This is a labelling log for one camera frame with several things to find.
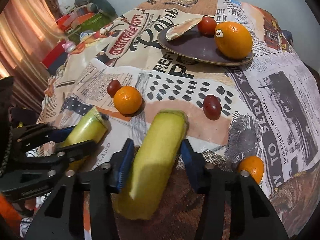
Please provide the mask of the small orange mandarin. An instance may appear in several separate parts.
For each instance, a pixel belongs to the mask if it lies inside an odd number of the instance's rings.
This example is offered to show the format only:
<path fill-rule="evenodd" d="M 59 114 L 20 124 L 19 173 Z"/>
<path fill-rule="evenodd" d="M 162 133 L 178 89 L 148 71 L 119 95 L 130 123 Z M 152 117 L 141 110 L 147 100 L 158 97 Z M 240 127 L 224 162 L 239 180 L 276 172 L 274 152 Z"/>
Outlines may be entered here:
<path fill-rule="evenodd" d="M 238 165 L 238 172 L 247 171 L 251 177 L 260 184 L 264 175 L 264 163 L 257 156 L 249 156 Z"/>
<path fill-rule="evenodd" d="M 138 111 L 143 99 L 140 92 L 132 86 L 124 86 L 113 97 L 115 108 L 123 115 L 131 115 Z"/>

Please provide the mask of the yellow banana piece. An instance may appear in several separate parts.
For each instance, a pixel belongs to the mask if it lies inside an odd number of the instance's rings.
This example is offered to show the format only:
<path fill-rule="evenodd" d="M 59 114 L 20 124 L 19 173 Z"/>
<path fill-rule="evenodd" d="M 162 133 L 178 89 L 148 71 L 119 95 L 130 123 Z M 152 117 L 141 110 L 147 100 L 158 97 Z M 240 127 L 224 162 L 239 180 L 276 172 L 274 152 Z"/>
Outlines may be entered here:
<path fill-rule="evenodd" d="M 88 140 L 93 140 L 94 145 L 86 150 L 87 155 L 75 162 L 69 164 L 67 170 L 74 172 L 85 166 L 86 162 L 91 159 L 91 155 L 95 152 L 97 144 L 106 134 L 108 117 L 103 117 L 96 107 L 89 110 L 78 124 L 73 128 L 66 140 L 62 143 L 62 147 L 72 146 Z"/>
<path fill-rule="evenodd" d="M 183 111 L 165 109 L 156 114 L 115 200 L 117 213 L 130 220 L 151 219 L 187 130 L 188 117 Z"/>

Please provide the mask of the dark red grape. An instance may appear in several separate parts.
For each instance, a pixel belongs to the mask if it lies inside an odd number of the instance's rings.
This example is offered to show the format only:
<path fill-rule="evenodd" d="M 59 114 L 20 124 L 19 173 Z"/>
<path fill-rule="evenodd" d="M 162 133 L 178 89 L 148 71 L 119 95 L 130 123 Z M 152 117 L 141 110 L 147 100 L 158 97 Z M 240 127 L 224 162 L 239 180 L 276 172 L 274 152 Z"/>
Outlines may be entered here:
<path fill-rule="evenodd" d="M 217 120 L 221 115 L 221 104 L 216 96 L 207 95 L 203 101 L 203 111 L 210 120 Z"/>
<path fill-rule="evenodd" d="M 121 83 L 118 80 L 112 80 L 107 87 L 107 93 L 110 97 L 113 98 L 116 92 L 120 89 L 121 89 Z"/>

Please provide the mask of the red and navy box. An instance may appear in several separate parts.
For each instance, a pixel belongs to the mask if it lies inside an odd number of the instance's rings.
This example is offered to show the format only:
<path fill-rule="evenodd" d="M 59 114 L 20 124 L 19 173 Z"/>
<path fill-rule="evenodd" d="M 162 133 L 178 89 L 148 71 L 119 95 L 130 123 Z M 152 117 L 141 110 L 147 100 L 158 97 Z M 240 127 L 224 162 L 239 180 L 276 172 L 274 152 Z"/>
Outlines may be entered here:
<path fill-rule="evenodd" d="M 66 40 L 59 42 L 52 51 L 41 61 L 50 75 L 55 75 L 59 67 L 65 64 L 68 54 L 65 52 L 64 45 Z"/>

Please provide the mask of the small pink figurine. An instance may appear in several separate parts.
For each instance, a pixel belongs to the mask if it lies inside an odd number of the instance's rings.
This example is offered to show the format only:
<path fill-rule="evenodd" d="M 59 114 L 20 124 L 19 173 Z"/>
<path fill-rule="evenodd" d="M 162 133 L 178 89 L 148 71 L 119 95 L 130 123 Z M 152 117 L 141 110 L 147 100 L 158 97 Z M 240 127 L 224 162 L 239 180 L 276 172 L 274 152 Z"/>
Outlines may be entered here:
<path fill-rule="evenodd" d="M 73 41 L 66 41 L 64 44 L 62 44 L 62 47 L 67 54 L 71 54 L 76 48 L 76 44 Z"/>

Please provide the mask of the orange pink curtain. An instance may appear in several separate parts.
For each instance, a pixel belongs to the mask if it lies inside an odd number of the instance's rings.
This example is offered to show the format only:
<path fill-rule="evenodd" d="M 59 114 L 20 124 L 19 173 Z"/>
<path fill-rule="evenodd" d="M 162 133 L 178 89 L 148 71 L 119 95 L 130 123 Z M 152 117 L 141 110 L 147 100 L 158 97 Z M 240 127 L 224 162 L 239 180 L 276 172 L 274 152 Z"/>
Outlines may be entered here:
<path fill-rule="evenodd" d="M 1 76 L 13 76 L 14 104 L 42 111 L 49 73 L 44 58 L 64 38 L 57 0 L 8 0 L 1 12 Z"/>

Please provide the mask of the printed newspaper pattern cloth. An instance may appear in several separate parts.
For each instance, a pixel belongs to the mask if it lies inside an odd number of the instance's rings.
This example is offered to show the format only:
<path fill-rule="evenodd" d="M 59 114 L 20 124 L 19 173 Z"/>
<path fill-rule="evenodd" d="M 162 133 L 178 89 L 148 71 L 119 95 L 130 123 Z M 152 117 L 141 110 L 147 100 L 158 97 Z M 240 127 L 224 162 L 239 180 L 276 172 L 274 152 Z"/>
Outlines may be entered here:
<path fill-rule="evenodd" d="M 164 49 L 158 34 L 190 18 L 243 24 L 253 39 L 253 60 L 215 66 Z M 261 187 L 270 195 L 294 175 L 319 164 L 319 91 L 273 16 L 236 0 L 152 0 L 87 35 L 51 79 L 39 122 L 74 125 L 91 106 L 112 116 L 124 133 L 141 140 L 155 111 L 178 108 L 188 115 L 188 137 L 201 150 L 218 147 L 239 161 L 245 143 L 237 121 L 250 120 L 250 149 L 265 165 Z M 135 87 L 143 102 L 121 114 L 107 93 L 112 80 Z M 217 120 L 203 111 L 207 95 L 221 104 Z"/>

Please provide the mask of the dark green cushion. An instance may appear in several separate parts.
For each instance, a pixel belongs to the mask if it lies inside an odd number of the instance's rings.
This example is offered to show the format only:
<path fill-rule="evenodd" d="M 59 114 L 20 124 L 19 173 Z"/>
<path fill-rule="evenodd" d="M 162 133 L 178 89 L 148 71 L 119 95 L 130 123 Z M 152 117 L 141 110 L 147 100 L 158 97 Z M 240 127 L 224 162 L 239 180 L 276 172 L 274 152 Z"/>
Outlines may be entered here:
<path fill-rule="evenodd" d="M 118 15 L 116 13 L 116 10 L 107 0 L 75 0 L 74 5 L 76 7 L 84 6 L 87 4 L 93 3 L 97 7 L 97 10 L 110 17 L 111 19 L 117 18 Z"/>

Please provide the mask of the large orange with sticker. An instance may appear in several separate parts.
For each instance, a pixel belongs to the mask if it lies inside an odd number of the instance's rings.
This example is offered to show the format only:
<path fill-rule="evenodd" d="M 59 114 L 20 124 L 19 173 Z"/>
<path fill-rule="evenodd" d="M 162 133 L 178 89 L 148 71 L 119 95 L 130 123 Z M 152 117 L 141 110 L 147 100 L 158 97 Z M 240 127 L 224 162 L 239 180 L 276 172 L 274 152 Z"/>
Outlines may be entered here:
<path fill-rule="evenodd" d="M 234 60 L 246 58 L 252 51 L 253 40 L 245 26 L 237 22 L 222 22 L 215 28 L 215 43 L 218 50 Z"/>

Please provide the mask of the dark purple plate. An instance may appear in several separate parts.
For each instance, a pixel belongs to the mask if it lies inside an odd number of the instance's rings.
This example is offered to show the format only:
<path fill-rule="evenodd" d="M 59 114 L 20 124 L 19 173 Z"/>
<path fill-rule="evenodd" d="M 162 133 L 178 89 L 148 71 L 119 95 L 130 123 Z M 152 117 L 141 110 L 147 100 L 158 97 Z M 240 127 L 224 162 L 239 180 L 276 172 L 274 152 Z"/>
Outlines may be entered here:
<path fill-rule="evenodd" d="M 157 36 L 157 41 L 166 50 L 177 55 L 199 62 L 220 66 L 243 66 L 253 60 L 253 52 L 242 60 L 226 57 L 218 50 L 214 38 L 201 36 L 197 27 L 193 27 L 182 36 L 167 41 L 165 35 L 170 27 L 163 29 Z"/>

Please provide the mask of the red tomato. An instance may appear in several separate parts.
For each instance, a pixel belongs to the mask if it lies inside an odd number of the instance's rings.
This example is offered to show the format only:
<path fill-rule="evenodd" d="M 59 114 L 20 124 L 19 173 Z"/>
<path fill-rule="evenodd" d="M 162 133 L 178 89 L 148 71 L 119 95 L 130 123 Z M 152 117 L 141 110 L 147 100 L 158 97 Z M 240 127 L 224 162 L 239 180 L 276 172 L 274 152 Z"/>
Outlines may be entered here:
<path fill-rule="evenodd" d="M 203 36 L 214 36 L 217 22 L 209 16 L 203 16 L 197 25 L 199 33 Z"/>

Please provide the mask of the grapefruit peel slice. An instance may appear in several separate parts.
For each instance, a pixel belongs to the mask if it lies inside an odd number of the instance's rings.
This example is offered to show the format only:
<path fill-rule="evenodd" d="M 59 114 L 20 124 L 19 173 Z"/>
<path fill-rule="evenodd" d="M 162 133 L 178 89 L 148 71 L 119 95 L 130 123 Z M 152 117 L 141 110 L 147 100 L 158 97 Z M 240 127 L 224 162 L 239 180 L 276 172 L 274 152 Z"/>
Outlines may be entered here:
<path fill-rule="evenodd" d="M 165 38 L 167 41 L 172 41 L 180 36 L 182 36 L 185 32 L 198 25 L 202 21 L 202 18 L 192 18 L 186 20 L 178 25 L 175 25 L 168 29 Z"/>

